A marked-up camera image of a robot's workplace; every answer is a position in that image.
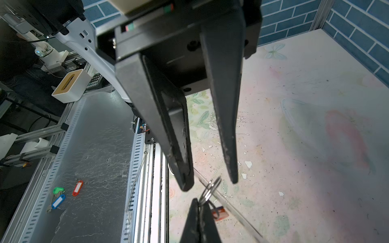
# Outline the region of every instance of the white grout line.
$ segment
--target white grout line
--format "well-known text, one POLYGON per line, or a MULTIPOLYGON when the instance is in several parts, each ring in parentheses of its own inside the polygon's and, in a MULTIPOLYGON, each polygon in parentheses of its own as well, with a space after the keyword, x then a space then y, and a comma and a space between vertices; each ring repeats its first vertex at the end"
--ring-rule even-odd
POLYGON ((271 13, 271 14, 264 15, 264 16, 262 16, 262 18, 267 17, 267 16, 270 16, 270 15, 273 15, 273 14, 276 14, 276 13, 279 13, 279 12, 282 12, 282 11, 285 11, 285 10, 289 10, 289 9, 292 9, 292 8, 295 8, 295 7, 298 7, 298 6, 301 6, 301 5, 310 3, 310 2, 314 2, 314 1, 316 1, 316 0, 306 1, 306 2, 303 2, 303 3, 297 4, 297 5, 295 5, 295 6, 288 7, 288 8, 286 8, 286 9, 282 9, 282 10, 277 11, 277 12, 273 12, 273 13, 271 13))
POLYGON ((274 0, 274 1, 271 1, 271 2, 264 3, 264 4, 261 5, 261 7, 269 5, 269 4, 272 4, 272 3, 275 3, 275 2, 278 2, 278 1, 279 0, 274 0))
POLYGON ((300 35, 300 34, 307 33, 308 31, 309 31, 309 30, 307 30, 307 31, 305 31, 305 32, 301 32, 301 33, 295 34, 295 35, 285 36, 284 38, 279 39, 279 40, 269 41, 269 42, 263 43, 263 44, 261 44, 261 45, 258 45, 257 47, 264 46, 264 45, 270 44, 270 43, 272 43, 272 42, 276 42, 276 41, 280 41, 280 40, 285 40, 285 39, 287 39, 287 38, 290 38, 290 37, 293 37, 293 36, 296 36, 296 35, 300 35))
POLYGON ((334 11, 332 11, 332 15, 331 15, 331 17, 329 18, 329 21, 331 21, 332 16, 334 16, 334 11))
POLYGON ((116 13, 109 14, 109 15, 106 15, 106 16, 104 16, 104 17, 95 19, 95 20, 91 21, 91 23, 96 23, 96 22, 99 22, 100 20, 108 19, 109 17, 115 16, 115 15, 117 15, 117 14, 120 14, 120 12, 116 12, 116 13))
POLYGON ((303 13, 303 14, 294 16, 294 17, 290 17, 290 18, 288 18, 288 19, 283 19, 283 20, 280 20, 280 21, 275 22, 275 23, 271 23, 271 24, 268 24, 268 25, 261 26, 261 28, 268 27, 268 26, 273 25, 273 24, 278 24, 278 23, 281 23, 281 22, 284 22, 284 21, 287 21, 287 20, 290 20, 290 19, 293 19, 293 18, 297 18, 297 17, 303 16, 304 14, 310 14, 310 13, 313 13, 313 12, 315 12, 315 11, 317 11, 317 9, 316 9, 316 10, 312 10, 312 11, 307 12, 307 13, 303 13))
POLYGON ((377 42, 375 42, 370 48, 369 50, 367 51, 367 53, 369 53, 371 51, 371 49, 373 49, 375 47, 375 45, 377 44, 377 42))
POLYGON ((375 74, 376 72, 378 72, 378 70, 380 70, 380 66, 373 72, 373 74, 375 74))
POLYGON ((287 29, 282 29, 282 30, 279 30, 279 31, 272 32, 272 33, 270 33, 270 34, 262 35, 262 36, 260 36, 260 38, 265 37, 265 36, 268 36, 268 35, 272 35, 272 34, 275 34, 275 33, 283 32, 283 31, 285 31, 285 30, 287 30, 287 32, 289 32, 289 29, 292 29, 292 28, 294 28, 294 27, 298 27, 298 26, 301 26, 301 25, 304 25, 304 24, 312 23, 312 22, 313 22, 313 20, 312 20, 312 21, 309 21, 309 22, 306 22, 306 23, 294 25, 294 26, 289 27, 289 28, 287 28, 287 29))
POLYGON ((87 5, 87 6, 84 6, 84 10, 88 9, 88 8, 91 8, 93 6, 96 6, 96 5, 100 4, 100 3, 104 3, 104 2, 107 2, 107 0, 100 0, 100 1, 97 1, 95 3, 91 3, 91 4, 87 5))
POLYGON ((356 24, 354 24, 353 22, 351 22, 350 20, 346 19, 345 17, 343 17, 341 14, 339 14, 336 10, 332 9, 334 11, 334 13, 336 13, 339 17, 341 17, 342 19, 344 19, 345 21, 347 21, 350 25, 352 25, 353 27, 357 28, 360 32, 364 33, 365 35, 367 35, 368 37, 370 37, 371 39, 373 39, 375 42, 377 42, 378 44, 380 44, 380 46, 382 46, 385 50, 387 50, 389 52, 389 48, 386 47, 384 44, 382 44, 380 41, 377 41, 376 38, 372 37, 370 34, 366 33, 366 31, 364 31, 362 28, 360 28, 359 26, 357 26, 356 24))
POLYGON ((103 12, 103 10, 101 9, 100 5, 97 5, 98 9, 101 11, 101 13, 103 14, 103 16, 105 17, 105 14, 103 12))
POLYGON ((357 29, 357 28, 354 28, 354 29, 352 30, 352 32, 351 32, 349 38, 351 38, 351 36, 354 34, 354 32, 355 32, 356 29, 357 29))
POLYGON ((352 8, 352 7, 350 6, 350 8, 347 10, 347 13, 346 13, 345 17, 347 17, 347 15, 349 14, 351 8, 352 8))
POLYGON ((348 4, 350 4, 351 6, 353 6, 355 9, 359 10, 359 11, 360 11, 361 13, 363 13, 364 15, 367 15, 369 18, 374 19, 375 21, 377 21, 378 23, 384 25, 386 28, 389 29, 389 25, 388 25, 387 23, 385 23, 385 22, 383 22, 383 21, 377 19, 375 16, 373 16, 373 15, 367 13, 365 10, 361 9, 360 7, 356 6, 355 4, 350 3, 348 0, 343 0, 343 1, 347 2, 348 4))
POLYGON ((370 7, 373 5, 374 1, 375 1, 375 0, 373 0, 373 1, 370 3, 369 7, 366 9, 366 12, 369 11, 369 9, 370 9, 370 7))
POLYGON ((340 32, 335 26, 333 26, 331 23, 328 23, 332 28, 334 28, 335 30, 338 31, 338 33, 340 33, 346 40, 348 40, 349 42, 351 42, 351 44, 353 44, 356 48, 358 48, 363 54, 365 54, 367 57, 369 57, 371 60, 373 60, 376 64, 378 64, 379 67, 381 67, 382 69, 384 69, 386 72, 389 73, 389 70, 384 67, 379 61, 377 61, 374 57, 372 57, 369 53, 367 53, 364 49, 360 48, 354 41, 352 41, 350 38, 348 38, 347 36, 345 36, 342 32, 340 32))

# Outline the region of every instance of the painted flower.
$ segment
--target painted flower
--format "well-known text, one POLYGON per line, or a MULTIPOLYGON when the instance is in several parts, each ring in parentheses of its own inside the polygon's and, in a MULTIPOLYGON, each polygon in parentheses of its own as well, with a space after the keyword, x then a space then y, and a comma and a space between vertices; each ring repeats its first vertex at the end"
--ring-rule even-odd
POLYGON ((274 45, 265 46, 265 50, 268 52, 265 56, 266 59, 275 58, 278 60, 287 59, 286 56, 282 55, 278 51, 281 50, 285 46, 284 43, 276 43, 274 45))

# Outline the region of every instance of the key tag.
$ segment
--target key tag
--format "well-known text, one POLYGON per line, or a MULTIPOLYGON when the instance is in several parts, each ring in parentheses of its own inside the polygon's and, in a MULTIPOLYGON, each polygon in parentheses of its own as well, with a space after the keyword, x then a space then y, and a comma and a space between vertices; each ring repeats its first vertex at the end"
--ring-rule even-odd
POLYGON ((83 184, 84 184, 84 181, 82 181, 82 180, 79 180, 77 182, 77 185, 75 186, 74 191, 72 193, 72 195, 74 197, 77 196, 80 193, 80 190, 81 190, 81 187, 82 187, 83 184))

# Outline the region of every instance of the beige plastic part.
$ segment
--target beige plastic part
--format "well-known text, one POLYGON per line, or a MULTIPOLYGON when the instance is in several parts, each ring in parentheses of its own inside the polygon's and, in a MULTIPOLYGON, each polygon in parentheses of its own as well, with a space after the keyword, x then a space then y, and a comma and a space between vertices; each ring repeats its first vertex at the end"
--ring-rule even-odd
POLYGON ((148 2, 151 2, 151 0, 109 0, 108 2, 110 2, 120 12, 126 14, 148 2))
POLYGON ((83 69, 72 71, 62 79, 51 96, 62 103, 77 101, 81 98, 91 79, 92 77, 83 69))

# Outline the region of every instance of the dark floor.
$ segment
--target dark floor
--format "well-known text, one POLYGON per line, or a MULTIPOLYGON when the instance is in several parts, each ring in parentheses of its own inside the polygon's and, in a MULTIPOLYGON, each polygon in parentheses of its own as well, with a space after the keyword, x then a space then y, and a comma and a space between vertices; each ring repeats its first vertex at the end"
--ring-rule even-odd
MULTIPOLYGON (((43 110, 33 106, 30 103, 22 102, 22 104, 40 113, 48 114, 47 112, 44 112, 43 110)), ((2 119, 30 131, 35 131, 44 128, 45 126, 52 126, 56 124, 54 122, 50 122, 48 124, 48 120, 46 118, 40 118, 33 124, 34 120, 39 117, 39 115, 31 111, 12 105, 4 114, 2 119)), ((51 117, 57 120, 59 119, 59 117, 54 115, 51 115, 51 117)), ((15 133, 18 135, 22 134, 22 132, 18 130, 10 128, 4 124, 0 124, 0 136, 9 133, 15 133)), ((23 145, 24 144, 12 146, 7 156, 12 154, 19 154, 23 148, 23 145)), ((0 169, 0 240, 5 230, 7 229, 8 223, 12 219, 12 216, 19 204, 21 197, 23 196, 23 193, 35 171, 38 162, 39 159, 31 161, 31 166, 26 168, 3 167, 0 169)))

